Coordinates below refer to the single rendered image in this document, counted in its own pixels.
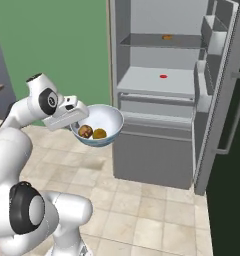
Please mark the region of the white bowl with blue outside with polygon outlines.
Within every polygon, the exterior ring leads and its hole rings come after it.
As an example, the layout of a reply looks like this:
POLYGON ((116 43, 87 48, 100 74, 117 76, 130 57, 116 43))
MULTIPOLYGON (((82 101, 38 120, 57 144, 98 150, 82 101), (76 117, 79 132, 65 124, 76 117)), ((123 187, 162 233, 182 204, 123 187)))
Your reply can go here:
POLYGON ((87 146, 104 147, 111 144, 122 130, 124 124, 122 113, 115 107, 103 104, 90 105, 88 110, 87 118, 70 125, 72 133, 87 146), (103 129, 106 132, 106 137, 101 139, 81 137, 78 132, 83 125, 88 125, 93 130, 103 129))

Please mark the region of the grey fridge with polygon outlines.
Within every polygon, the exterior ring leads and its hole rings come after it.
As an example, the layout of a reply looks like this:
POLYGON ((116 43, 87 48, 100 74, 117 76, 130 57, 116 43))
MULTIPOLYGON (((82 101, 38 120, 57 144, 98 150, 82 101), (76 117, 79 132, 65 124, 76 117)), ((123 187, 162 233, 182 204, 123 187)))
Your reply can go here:
POLYGON ((108 0, 112 103, 124 112, 192 119, 194 67, 210 0, 108 0), (163 40, 162 35, 172 35, 163 40))

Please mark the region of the grey fridge drawer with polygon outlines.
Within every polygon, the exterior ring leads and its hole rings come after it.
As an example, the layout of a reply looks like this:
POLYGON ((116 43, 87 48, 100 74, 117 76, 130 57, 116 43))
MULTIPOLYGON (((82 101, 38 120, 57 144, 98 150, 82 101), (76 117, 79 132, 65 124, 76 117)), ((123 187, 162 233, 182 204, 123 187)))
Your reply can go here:
POLYGON ((188 190, 193 178, 192 119, 124 112, 113 143, 116 178, 188 190))

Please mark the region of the brown chicken drumstick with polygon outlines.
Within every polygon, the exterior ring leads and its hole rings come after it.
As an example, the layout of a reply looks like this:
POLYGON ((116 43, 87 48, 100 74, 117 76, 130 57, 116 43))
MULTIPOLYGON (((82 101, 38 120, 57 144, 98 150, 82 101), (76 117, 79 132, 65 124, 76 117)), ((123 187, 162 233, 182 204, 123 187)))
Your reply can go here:
POLYGON ((89 125, 83 125, 79 128, 78 134, 83 138, 90 138, 93 135, 93 129, 89 125))

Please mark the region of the grey fridge door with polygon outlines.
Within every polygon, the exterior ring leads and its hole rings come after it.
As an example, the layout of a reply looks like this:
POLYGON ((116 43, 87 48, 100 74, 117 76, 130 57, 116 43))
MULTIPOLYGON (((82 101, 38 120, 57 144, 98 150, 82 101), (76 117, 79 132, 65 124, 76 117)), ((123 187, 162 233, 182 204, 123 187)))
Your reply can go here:
POLYGON ((212 97, 207 126, 198 158, 194 176, 194 193, 196 195, 203 195, 206 191, 215 156, 217 154, 226 155, 230 151, 240 118, 240 100, 226 146, 220 148, 219 144, 238 79, 240 79, 240 3, 226 38, 226 48, 223 50, 223 64, 219 69, 219 77, 212 97))

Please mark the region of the yellow lemon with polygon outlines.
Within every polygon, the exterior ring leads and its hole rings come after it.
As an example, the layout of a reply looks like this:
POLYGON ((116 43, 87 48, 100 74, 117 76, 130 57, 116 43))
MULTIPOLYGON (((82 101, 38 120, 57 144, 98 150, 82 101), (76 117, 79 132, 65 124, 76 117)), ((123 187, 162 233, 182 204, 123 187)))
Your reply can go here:
POLYGON ((94 139, 102 139, 106 137, 107 137, 107 133, 104 129, 98 128, 93 132, 94 139))

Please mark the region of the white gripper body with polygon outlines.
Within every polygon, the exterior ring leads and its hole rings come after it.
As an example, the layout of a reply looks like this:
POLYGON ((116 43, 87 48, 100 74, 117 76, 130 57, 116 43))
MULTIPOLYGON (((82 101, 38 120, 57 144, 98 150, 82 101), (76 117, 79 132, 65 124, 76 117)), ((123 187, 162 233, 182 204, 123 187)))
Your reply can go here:
POLYGON ((43 123, 50 131, 55 131, 81 121, 88 116, 88 107, 78 101, 76 104, 61 105, 52 116, 43 119, 43 123))

